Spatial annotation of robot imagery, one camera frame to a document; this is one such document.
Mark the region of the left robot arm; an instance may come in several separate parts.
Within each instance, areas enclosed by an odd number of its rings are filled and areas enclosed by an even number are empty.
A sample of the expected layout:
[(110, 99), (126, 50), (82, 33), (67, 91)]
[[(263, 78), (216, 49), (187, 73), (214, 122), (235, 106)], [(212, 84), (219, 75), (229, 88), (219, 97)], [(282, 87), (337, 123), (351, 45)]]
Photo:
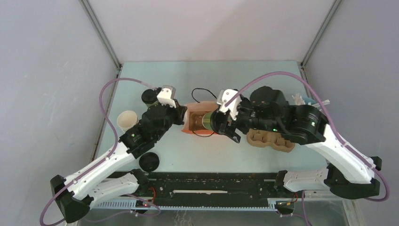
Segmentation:
[(174, 106), (148, 107), (141, 119), (103, 155), (74, 174), (65, 178), (56, 175), (51, 179), (52, 193), (67, 223), (82, 219), (97, 204), (117, 196), (147, 194), (149, 180), (140, 169), (133, 169), (120, 178), (106, 178), (154, 148), (173, 125), (184, 124), (187, 107), (176, 100), (174, 103)]

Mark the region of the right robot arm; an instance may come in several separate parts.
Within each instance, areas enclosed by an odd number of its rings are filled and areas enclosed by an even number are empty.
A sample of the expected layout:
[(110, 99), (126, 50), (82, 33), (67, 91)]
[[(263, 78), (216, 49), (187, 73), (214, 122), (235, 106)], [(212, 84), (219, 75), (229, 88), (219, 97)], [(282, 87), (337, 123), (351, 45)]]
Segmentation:
[(210, 118), (211, 129), (236, 143), (250, 130), (274, 132), (294, 144), (321, 154), (327, 166), (313, 171), (278, 172), (274, 192), (285, 197), (303, 190), (329, 190), (349, 199), (363, 199), (380, 193), (375, 171), (381, 169), (379, 157), (366, 157), (333, 133), (326, 115), (311, 105), (290, 105), (280, 90), (262, 86), (249, 98), (235, 89), (220, 93), (218, 109)]

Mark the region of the orange paper bag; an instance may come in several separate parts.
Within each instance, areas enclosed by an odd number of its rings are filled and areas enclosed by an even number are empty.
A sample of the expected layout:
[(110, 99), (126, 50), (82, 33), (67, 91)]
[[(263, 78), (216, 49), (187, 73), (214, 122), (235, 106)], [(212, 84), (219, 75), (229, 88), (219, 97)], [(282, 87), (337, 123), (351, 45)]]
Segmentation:
[(192, 134), (199, 137), (210, 137), (215, 134), (210, 126), (210, 116), (218, 108), (216, 101), (199, 101), (194, 97), (194, 91), (203, 90), (209, 92), (215, 99), (216, 95), (205, 88), (194, 88), (191, 92), (191, 97), (194, 103), (186, 105), (187, 110), (184, 115), (184, 125), (182, 132)]

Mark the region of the brown pulp cup carrier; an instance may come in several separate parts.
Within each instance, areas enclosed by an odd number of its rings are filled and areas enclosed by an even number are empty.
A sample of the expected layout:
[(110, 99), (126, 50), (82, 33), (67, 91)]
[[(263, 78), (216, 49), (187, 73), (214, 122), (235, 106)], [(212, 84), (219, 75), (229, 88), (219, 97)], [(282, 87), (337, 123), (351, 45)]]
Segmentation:
[(249, 145), (266, 148), (270, 147), (275, 151), (289, 153), (295, 148), (295, 143), (285, 140), (280, 133), (265, 130), (250, 129), (246, 134)]

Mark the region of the black coffee cup lid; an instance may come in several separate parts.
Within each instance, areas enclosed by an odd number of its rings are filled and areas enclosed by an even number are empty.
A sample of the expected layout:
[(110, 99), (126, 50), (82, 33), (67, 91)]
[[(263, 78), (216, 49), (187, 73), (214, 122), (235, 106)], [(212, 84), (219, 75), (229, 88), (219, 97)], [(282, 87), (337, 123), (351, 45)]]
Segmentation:
[(141, 100), (146, 105), (153, 105), (158, 102), (157, 95), (159, 93), (158, 89), (147, 89), (141, 95)]

